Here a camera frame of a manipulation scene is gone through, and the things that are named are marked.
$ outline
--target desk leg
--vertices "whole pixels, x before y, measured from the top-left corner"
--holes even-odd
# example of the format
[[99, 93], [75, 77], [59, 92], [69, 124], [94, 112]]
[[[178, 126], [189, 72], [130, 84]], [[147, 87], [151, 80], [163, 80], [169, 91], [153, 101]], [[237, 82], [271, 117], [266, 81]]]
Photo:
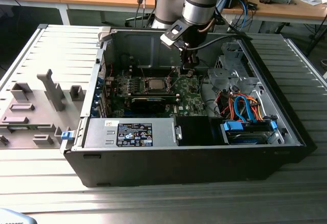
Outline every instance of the desk leg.
[[70, 25], [69, 17], [68, 17], [68, 6], [67, 4], [57, 4], [57, 9], [60, 12], [61, 20], [63, 25]]

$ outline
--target warning label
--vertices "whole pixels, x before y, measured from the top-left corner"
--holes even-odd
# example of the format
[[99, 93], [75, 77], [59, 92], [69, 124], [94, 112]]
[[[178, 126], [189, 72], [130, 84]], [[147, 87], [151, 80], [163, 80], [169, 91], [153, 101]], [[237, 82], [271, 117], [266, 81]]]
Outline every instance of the warning label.
[[153, 146], [152, 124], [118, 124], [117, 146]]

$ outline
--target green circuit board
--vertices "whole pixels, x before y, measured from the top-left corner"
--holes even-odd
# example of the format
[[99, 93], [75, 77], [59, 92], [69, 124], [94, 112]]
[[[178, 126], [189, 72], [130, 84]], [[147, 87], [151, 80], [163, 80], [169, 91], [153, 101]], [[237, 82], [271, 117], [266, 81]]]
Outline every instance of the green circuit board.
[[153, 114], [135, 114], [129, 108], [129, 92], [132, 89], [133, 94], [142, 94], [148, 92], [146, 83], [149, 80], [162, 80], [167, 82], [167, 77], [128, 77], [126, 75], [118, 75], [115, 77], [116, 94], [112, 92], [110, 96], [111, 117], [173, 117], [173, 116], [200, 116], [206, 115], [203, 108], [201, 96], [199, 94], [198, 77], [186, 76], [171, 77], [168, 86], [172, 86], [164, 96], [159, 96], [166, 101], [164, 112]]

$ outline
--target blue tab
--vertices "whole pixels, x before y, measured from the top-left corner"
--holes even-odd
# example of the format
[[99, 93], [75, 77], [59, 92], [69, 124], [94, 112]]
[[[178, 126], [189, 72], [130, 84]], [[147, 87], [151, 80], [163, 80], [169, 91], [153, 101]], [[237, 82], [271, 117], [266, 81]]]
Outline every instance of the blue tab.
[[276, 124], [275, 121], [270, 122], [270, 125], [271, 125], [271, 127], [272, 127], [273, 130], [276, 130], [277, 129], [277, 124]]
[[224, 129], [225, 129], [225, 131], [229, 131], [229, 126], [228, 126], [227, 122], [224, 123]]
[[224, 129], [225, 131], [242, 131], [243, 126], [242, 123], [239, 121], [227, 121], [224, 123]]
[[73, 133], [71, 131], [64, 131], [61, 133], [61, 139], [62, 140], [72, 140]]

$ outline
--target motherboard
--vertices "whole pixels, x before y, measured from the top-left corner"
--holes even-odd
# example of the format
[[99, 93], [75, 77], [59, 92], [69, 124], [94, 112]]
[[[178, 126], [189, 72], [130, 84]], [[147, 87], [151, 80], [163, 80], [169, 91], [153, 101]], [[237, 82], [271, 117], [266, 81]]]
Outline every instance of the motherboard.
[[198, 78], [177, 71], [161, 77], [121, 71], [106, 79], [108, 117], [206, 115]]

